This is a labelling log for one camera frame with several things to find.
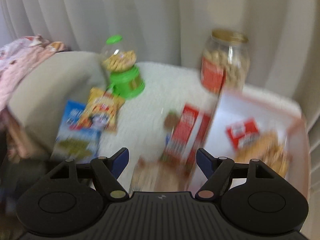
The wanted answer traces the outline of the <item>red white snack packet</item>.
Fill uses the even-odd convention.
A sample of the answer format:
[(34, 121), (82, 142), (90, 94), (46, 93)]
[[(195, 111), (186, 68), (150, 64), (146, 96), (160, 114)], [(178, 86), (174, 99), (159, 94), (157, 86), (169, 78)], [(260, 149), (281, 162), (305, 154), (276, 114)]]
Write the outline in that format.
[(260, 132), (255, 119), (249, 118), (226, 127), (227, 137), (235, 151), (249, 145)]

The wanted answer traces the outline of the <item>white lace bedspread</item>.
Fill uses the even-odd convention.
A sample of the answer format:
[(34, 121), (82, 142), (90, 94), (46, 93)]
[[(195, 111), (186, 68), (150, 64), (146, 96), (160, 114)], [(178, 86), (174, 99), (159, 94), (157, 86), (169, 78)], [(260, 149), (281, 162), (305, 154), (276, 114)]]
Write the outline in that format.
[(235, 122), (254, 118), (262, 131), (275, 130), (291, 157), (287, 181), (303, 195), (309, 193), (309, 141), (299, 105), (263, 88), (246, 85), (242, 92), (226, 91), (220, 97), (200, 83), (194, 69), (142, 62), (140, 73), (145, 89), (127, 100), (118, 115), (116, 133), (101, 137), (99, 153), (111, 156), (122, 147), (130, 152), (129, 164), (119, 177), (128, 189), (139, 158), (157, 160), (165, 147), (164, 119), (171, 110), (180, 112), (189, 103), (213, 117), (204, 148), (212, 155), (231, 158), (234, 153), (225, 133)]

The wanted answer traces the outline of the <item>beige curtain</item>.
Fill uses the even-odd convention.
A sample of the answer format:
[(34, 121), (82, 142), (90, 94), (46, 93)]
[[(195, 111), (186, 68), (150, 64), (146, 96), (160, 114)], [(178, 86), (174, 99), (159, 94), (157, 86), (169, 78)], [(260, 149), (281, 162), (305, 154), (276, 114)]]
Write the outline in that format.
[(248, 36), (247, 82), (319, 119), (319, 0), (1, 0), (1, 44), (27, 35), (99, 52), (120, 34), (141, 61), (197, 68), (212, 29)]

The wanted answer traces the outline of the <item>green gumball snack dispenser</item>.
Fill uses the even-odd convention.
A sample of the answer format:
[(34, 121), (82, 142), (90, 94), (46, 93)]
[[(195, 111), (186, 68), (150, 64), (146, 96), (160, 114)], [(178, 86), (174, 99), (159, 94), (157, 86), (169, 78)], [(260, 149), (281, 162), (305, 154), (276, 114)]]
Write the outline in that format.
[(135, 98), (143, 92), (145, 83), (136, 61), (136, 52), (124, 43), (121, 35), (106, 40), (100, 63), (108, 74), (108, 91), (125, 99)]

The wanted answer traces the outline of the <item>grey cushion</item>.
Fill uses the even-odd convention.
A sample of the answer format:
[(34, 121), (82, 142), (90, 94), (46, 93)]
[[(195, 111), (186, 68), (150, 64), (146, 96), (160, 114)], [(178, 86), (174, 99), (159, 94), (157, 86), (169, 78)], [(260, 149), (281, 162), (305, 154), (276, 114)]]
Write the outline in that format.
[(86, 103), (92, 87), (105, 88), (100, 56), (56, 53), (26, 76), (9, 100), (9, 132), (21, 158), (51, 153), (68, 100)]

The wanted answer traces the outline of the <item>yellow snack bag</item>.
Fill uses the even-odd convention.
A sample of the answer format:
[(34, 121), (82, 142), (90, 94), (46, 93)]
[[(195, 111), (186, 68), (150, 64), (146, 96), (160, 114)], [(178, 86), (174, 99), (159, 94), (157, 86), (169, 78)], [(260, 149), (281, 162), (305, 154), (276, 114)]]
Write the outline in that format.
[(93, 87), (86, 107), (78, 120), (78, 126), (116, 132), (117, 112), (124, 103), (124, 98)]

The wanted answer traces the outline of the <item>brown snack packet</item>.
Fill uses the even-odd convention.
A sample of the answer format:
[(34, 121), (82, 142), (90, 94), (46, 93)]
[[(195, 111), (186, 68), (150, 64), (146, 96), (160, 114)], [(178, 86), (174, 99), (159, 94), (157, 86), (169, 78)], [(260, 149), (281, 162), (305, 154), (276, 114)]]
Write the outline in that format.
[(167, 130), (172, 130), (179, 123), (180, 116), (176, 111), (169, 111), (164, 120), (164, 128)]

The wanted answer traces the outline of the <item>pink cardboard box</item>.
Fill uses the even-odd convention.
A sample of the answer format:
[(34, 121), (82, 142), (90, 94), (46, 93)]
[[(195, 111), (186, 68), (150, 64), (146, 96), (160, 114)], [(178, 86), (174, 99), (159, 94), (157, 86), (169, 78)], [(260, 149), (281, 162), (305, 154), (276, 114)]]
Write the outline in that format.
[(301, 113), (276, 96), (248, 95), (224, 90), (215, 110), (191, 148), (188, 162), (204, 148), (214, 157), (237, 163), (263, 160), (308, 196), (310, 185), (309, 140)]

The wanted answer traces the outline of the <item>red long snack box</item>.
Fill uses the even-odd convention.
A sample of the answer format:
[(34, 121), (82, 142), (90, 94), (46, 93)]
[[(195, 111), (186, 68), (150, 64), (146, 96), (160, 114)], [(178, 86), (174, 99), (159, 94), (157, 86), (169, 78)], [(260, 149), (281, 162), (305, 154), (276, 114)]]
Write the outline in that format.
[(179, 123), (166, 130), (166, 142), (161, 161), (184, 177), (194, 170), (196, 150), (203, 145), (219, 95), (210, 92), (197, 75), (171, 75), (166, 78), (163, 95), (168, 111), (176, 111)]

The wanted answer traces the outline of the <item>peanut jar gold lid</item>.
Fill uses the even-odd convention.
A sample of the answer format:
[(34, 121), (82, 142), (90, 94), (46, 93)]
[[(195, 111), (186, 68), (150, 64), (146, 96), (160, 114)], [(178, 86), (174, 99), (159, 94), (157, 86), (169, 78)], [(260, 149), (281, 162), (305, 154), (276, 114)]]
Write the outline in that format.
[(212, 93), (242, 90), (250, 68), (248, 38), (239, 32), (214, 29), (202, 53), (201, 83)]

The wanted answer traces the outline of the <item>blue seaweed snack bag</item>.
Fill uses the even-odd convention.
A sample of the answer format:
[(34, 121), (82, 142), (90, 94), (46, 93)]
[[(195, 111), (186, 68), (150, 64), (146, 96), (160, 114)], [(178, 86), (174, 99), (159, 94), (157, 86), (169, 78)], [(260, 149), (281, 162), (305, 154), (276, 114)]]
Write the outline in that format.
[(86, 164), (98, 156), (100, 131), (78, 124), (84, 109), (83, 103), (67, 101), (50, 157), (52, 161), (73, 159)]

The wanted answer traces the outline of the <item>pink floral cloth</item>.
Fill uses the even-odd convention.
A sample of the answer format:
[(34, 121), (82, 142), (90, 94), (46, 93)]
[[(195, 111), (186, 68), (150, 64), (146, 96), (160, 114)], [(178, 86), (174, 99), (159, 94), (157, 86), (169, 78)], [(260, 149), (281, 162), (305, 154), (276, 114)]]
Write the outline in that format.
[(51, 42), (42, 36), (25, 36), (1, 48), (1, 131), (6, 133), (7, 155), (17, 163), (40, 151), (8, 110), (9, 100), (20, 82), (43, 61), (67, 50), (60, 41)]

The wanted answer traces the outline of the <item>clear cracker pack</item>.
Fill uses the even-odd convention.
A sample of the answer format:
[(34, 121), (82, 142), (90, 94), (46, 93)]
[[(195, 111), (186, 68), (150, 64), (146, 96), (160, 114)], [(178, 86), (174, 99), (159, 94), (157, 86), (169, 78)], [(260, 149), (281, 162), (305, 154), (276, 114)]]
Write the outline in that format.
[(264, 132), (253, 142), (239, 149), (235, 154), (236, 163), (249, 163), (251, 159), (259, 159), (285, 178), (290, 155), (285, 151), (284, 144), (278, 141), (275, 131)]

